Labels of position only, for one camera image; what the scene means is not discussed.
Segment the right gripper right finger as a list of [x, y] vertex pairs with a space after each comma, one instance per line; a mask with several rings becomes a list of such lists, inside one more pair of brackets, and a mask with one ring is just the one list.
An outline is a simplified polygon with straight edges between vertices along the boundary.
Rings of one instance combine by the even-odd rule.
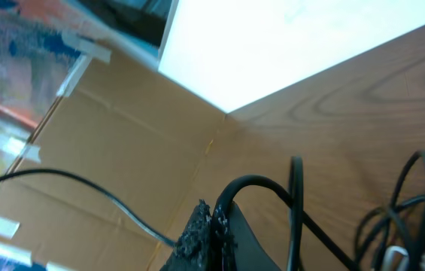
[[272, 271], [280, 267], [267, 255], [235, 202], [216, 202], [211, 221], [211, 269]]

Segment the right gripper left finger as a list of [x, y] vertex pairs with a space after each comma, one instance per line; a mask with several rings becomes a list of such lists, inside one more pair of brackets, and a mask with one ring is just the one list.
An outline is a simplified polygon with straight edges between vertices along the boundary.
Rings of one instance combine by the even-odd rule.
[[211, 262], [210, 233], [210, 206], [201, 199], [160, 271], [209, 270]]

